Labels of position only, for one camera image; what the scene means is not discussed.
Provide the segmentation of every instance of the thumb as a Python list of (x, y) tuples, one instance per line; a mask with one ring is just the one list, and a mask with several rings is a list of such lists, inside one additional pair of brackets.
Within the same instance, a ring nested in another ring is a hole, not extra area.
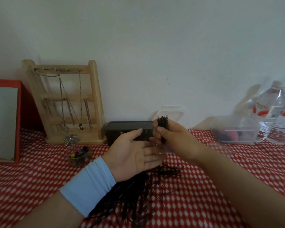
[(169, 136), (169, 134), (171, 134), (170, 130), (167, 130), (161, 126), (156, 128), (156, 131), (163, 137), (163, 138), (167, 138)]
[(133, 139), (137, 138), (139, 135), (141, 135), (142, 133), (142, 128), (138, 129), (138, 130), (132, 130), (130, 132), (124, 133), (122, 136), (130, 141), (132, 141)]

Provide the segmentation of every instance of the tablecloth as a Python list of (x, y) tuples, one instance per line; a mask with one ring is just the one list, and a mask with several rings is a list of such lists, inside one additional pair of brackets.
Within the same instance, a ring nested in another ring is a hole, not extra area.
[[(216, 142), (210, 131), (189, 130), (204, 144)], [(57, 192), (80, 169), (68, 165), (63, 145), (44, 141), (45, 133), (21, 131), (18, 165), (0, 163), (0, 227), (11, 227), (35, 207)], [(228, 145), (232, 160), (285, 196), (285, 145), (263, 141), (257, 145)], [(108, 150), (106, 145), (93, 145), (94, 157)], [(163, 198), (165, 205), (154, 203), (155, 213), (148, 227), (246, 227), (240, 213), (212, 184), (204, 172), (170, 154), (168, 165), (180, 163), (182, 176), (163, 181), (165, 192), (179, 189)], [(80, 227), (91, 227), (84, 221)], [(105, 219), (98, 227), (111, 227)]]

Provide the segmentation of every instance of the hand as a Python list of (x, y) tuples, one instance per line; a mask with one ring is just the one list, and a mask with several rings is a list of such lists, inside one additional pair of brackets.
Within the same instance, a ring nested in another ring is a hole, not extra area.
[(138, 129), (122, 134), (102, 156), (116, 182), (159, 166), (166, 158), (162, 147), (152, 147), (150, 142), (133, 141), (141, 133), (142, 129)]
[(150, 138), (152, 144), (161, 145), (162, 137), (166, 139), (166, 145), (181, 159), (198, 165), (198, 155), (202, 150), (200, 143), (186, 128), (168, 119), (169, 130), (158, 127), (157, 119), (153, 122), (153, 136)]

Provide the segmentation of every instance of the wooden jewelry stand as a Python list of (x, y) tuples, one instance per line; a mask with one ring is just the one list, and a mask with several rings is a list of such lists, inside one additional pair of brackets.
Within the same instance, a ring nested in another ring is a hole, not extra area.
[[(99, 87), (98, 73), (96, 62), (93, 60), (89, 61), (87, 66), (73, 66), (73, 65), (36, 65), (32, 60), (23, 60), (22, 68), (27, 76), (27, 80), (34, 97), (39, 115), (41, 117), (44, 129), (46, 131), (47, 138), (45, 141), (50, 144), (63, 144), (63, 139), (66, 137), (66, 132), (63, 130), (62, 118), (57, 116), (54, 106), (47, 99), (51, 99), (53, 102), (61, 102), (69, 100), (70, 102), (83, 103), (84, 99), (88, 102), (93, 102), (95, 117), (90, 116), (91, 124), (93, 128), (69, 128), (69, 134), (78, 134), (77, 138), (80, 139), (79, 144), (102, 144), (106, 141), (104, 135), (104, 111), (101, 101), (101, 93)], [(57, 75), (59, 72), (63, 74), (89, 74), (91, 81), (92, 94), (86, 95), (81, 94), (63, 94), (61, 99), (60, 94), (49, 94), (47, 93), (41, 79), (41, 75)], [(82, 123), (87, 124), (89, 118), (82, 118)], [(65, 123), (72, 124), (73, 119), (70, 117), (64, 118)]]

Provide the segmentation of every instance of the black box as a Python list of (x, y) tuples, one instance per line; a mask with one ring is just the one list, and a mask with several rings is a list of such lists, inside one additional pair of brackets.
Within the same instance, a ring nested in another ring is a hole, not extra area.
[(123, 133), (142, 128), (142, 134), (135, 141), (149, 141), (153, 137), (153, 121), (109, 122), (105, 127), (105, 135), (109, 146)]

